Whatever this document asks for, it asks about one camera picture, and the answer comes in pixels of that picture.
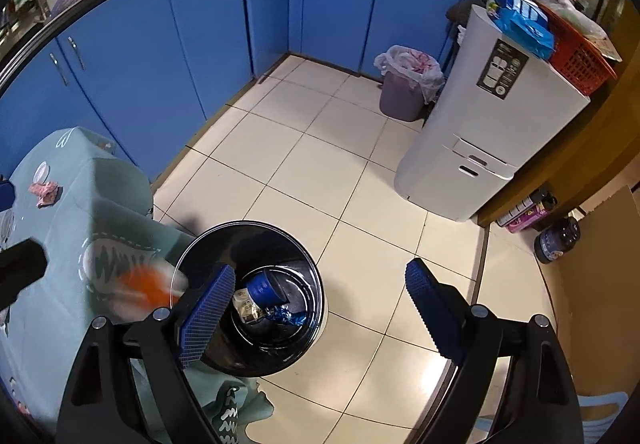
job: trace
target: door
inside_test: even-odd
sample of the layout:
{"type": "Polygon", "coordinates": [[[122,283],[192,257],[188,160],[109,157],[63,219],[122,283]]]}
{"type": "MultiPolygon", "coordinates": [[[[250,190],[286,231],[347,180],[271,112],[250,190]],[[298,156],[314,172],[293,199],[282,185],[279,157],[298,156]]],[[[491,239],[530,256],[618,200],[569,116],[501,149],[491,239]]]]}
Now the door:
{"type": "Polygon", "coordinates": [[[438,58],[447,38],[446,11],[460,0],[376,0],[361,72],[380,77],[373,60],[394,45],[438,58]]]}
{"type": "Polygon", "coordinates": [[[44,137],[70,127],[85,127],[113,139],[53,39],[0,96],[0,173],[9,177],[44,137]]]}
{"type": "Polygon", "coordinates": [[[254,74],[260,78],[289,49],[289,0],[246,0],[254,74]]]}
{"type": "Polygon", "coordinates": [[[207,119],[252,79],[243,0],[171,0],[207,119]]]}
{"type": "Polygon", "coordinates": [[[304,0],[302,52],[357,71],[373,0],[304,0]]]}
{"type": "Polygon", "coordinates": [[[58,40],[89,101],[154,180],[205,123],[169,0],[107,0],[58,40]]]}

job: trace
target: pink cloth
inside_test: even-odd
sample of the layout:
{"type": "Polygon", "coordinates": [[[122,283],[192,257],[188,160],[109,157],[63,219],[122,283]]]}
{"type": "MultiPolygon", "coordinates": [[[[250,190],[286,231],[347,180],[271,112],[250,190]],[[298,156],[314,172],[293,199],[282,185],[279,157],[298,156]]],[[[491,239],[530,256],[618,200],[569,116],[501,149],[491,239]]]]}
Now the pink cloth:
{"type": "Polygon", "coordinates": [[[38,196],[38,208],[44,208],[44,206],[51,206],[58,199],[58,191],[60,187],[58,183],[50,180],[44,184],[34,182],[29,186],[29,191],[38,196]]]}

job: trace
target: floor tile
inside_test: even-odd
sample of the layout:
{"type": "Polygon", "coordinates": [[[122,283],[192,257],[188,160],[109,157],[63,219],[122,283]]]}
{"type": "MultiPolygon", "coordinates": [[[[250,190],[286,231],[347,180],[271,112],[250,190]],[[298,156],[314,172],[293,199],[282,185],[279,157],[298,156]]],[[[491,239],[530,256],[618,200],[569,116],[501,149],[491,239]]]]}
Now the floor tile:
{"type": "Polygon", "coordinates": [[[380,89],[377,81],[349,76],[335,93],[335,97],[382,114],[380,112],[380,89]]]}
{"type": "Polygon", "coordinates": [[[247,114],[211,157],[267,184],[301,135],[274,121],[247,114]]]}
{"type": "Polygon", "coordinates": [[[285,79],[293,69],[304,61],[305,59],[299,56],[287,56],[286,60],[280,63],[269,76],[277,79],[285,79]]]}
{"type": "Polygon", "coordinates": [[[554,318],[535,256],[498,237],[489,237],[478,303],[500,318],[529,321],[538,313],[554,318]]]}
{"type": "Polygon", "coordinates": [[[347,77],[346,72],[305,60],[285,79],[303,87],[333,95],[347,77]]]}
{"type": "Polygon", "coordinates": [[[367,163],[342,220],[414,253],[427,212],[396,193],[394,176],[379,164],[367,163]]]}
{"type": "Polygon", "coordinates": [[[298,240],[317,262],[338,221],[317,209],[266,187],[246,215],[267,222],[298,240]]]}
{"type": "Polygon", "coordinates": [[[189,231],[244,218],[264,185],[213,159],[207,159],[167,214],[189,231]]]}
{"type": "Polygon", "coordinates": [[[210,155],[212,151],[218,148],[218,145],[228,136],[236,125],[246,116],[246,112],[234,107],[227,107],[227,111],[210,126],[209,130],[198,139],[193,145],[193,149],[210,155]]]}
{"type": "Polygon", "coordinates": [[[446,366],[436,352],[385,336],[346,413],[413,428],[446,366]]]}
{"type": "Polygon", "coordinates": [[[174,219],[169,217],[169,215],[167,215],[167,214],[165,214],[162,217],[162,220],[160,221],[160,223],[164,224],[165,226],[169,226],[171,228],[177,229],[178,231],[182,231],[183,233],[187,233],[188,235],[191,235],[192,237],[195,235],[195,233],[193,233],[192,231],[189,231],[186,227],[184,227],[180,223],[176,222],[174,219]]]}
{"type": "Polygon", "coordinates": [[[329,310],[384,333],[404,287],[404,268],[413,257],[340,222],[318,262],[329,310]]]}
{"type": "Polygon", "coordinates": [[[507,228],[501,228],[498,224],[492,222],[489,230],[489,237],[498,237],[513,246],[519,247],[530,255],[533,254],[533,241],[538,236],[538,232],[535,229],[526,228],[518,233],[510,233],[507,228]]]}
{"type": "MultiPolygon", "coordinates": [[[[440,283],[446,283],[453,285],[460,291],[460,294],[466,298],[467,301],[471,300],[471,295],[474,290],[474,282],[468,278],[461,277],[449,269],[440,267],[432,262],[424,262],[429,267],[429,270],[434,274],[440,283]]],[[[388,336],[392,336],[396,339],[406,341],[407,343],[413,343],[429,350],[437,352],[437,348],[427,327],[424,325],[420,314],[418,314],[415,308],[414,301],[409,296],[409,293],[404,289],[402,296],[398,303],[398,307],[394,312],[394,316],[391,319],[391,324],[386,330],[388,336]]]]}
{"type": "Polygon", "coordinates": [[[494,416],[498,411],[504,385],[507,382],[507,373],[509,372],[509,363],[511,358],[498,358],[495,363],[494,373],[489,383],[489,389],[486,392],[484,403],[480,409],[481,416],[494,416]]]}
{"type": "Polygon", "coordinates": [[[159,222],[164,216],[164,211],[162,211],[158,206],[154,204],[154,220],[159,222]]]}
{"type": "Polygon", "coordinates": [[[279,82],[280,80],[277,78],[265,78],[262,83],[255,84],[245,92],[233,106],[237,109],[250,112],[279,82]]]}
{"type": "Polygon", "coordinates": [[[338,218],[365,164],[363,158],[305,134],[269,186],[338,218]]]}
{"type": "Polygon", "coordinates": [[[429,213],[418,256],[473,280],[478,273],[483,238],[484,230],[471,220],[456,222],[429,213]]]}
{"type": "Polygon", "coordinates": [[[322,444],[334,428],[340,412],[290,394],[265,380],[259,390],[274,406],[268,419],[252,422],[247,436],[260,444],[322,444]]]}
{"type": "Polygon", "coordinates": [[[154,204],[162,211],[167,211],[174,199],[195,175],[202,163],[207,159],[199,151],[189,150],[187,155],[178,163],[162,186],[154,193],[154,204]]]}
{"type": "Polygon", "coordinates": [[[371,154],[371,161],[396,171],[418,133],[396,121],[387,121],[371,154]]]}
{"type": "Polygon", "coordinates": [[[411,434],[407,428],[389,426],[344,414],[325,444],[403,444],[411,434]]]}
{"type": "Polygon", "coordinates": [[[400,121],[400,119],[395,119],[395,118],[391,118],[393,121],[395,121],[396,123],[399,123],[400,125],[404,125],[405,127],[409,127],[412,130],[415,130],[416,132],[420,132],[422,130],[422,127],[424,126],[424,119],[418,119],[417,121],[400,121]]]}
{"type": "Polygon", "coordinates": [[[318,342],[286,370],[266,377],[285,390],[344,411],[369,363],[382,334],[329,314],[318,342]]]}
{"type": "Polygon", "coordinates": [[[281,81],[252,112],[304,132],[330,99],[317,90],[281,81]]]}
{"type": "Polygon", "coordinates": [[[306,133],[368,158],[384,125],[385,118],[380,114],[333,98],[306,133]]]}

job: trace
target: plastic basket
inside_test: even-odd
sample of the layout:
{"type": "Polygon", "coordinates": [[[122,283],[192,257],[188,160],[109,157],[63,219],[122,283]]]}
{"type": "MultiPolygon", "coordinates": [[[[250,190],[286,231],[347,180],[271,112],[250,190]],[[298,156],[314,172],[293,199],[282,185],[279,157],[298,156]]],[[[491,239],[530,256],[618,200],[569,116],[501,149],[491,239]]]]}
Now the plastic basket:
{"type": "Polygon", "coordinates": [[[549,8],[540,5],[556,37],[549,63],[585,96],[590,96],[616,73],[598,49],[580,31],[549,8]]]}

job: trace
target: blue wrapper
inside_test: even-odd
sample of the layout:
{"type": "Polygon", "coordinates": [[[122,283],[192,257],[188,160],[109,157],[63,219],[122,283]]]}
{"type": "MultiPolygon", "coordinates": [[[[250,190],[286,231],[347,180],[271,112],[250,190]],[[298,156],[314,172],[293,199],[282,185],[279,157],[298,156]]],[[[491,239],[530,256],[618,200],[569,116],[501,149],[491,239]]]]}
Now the blue wrapper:
{"type": "Polygon", "coordinates": [[[523,17],[514,10],[502,10],[494,24],[514,42],[517,42],[542,60],[554,53],[554,36],[537,22],[523,17]]]}
{"type": "Polygon", "coordinates": [[[295,325],[296,327],[302,327],[306,321],[306,312],[289,312],[289,309],[284,307],[273,307],[272,309],[267,309],[267,314],[265,315],[270,321],[274,323],[279,323],[280,325],[295,325]]]}

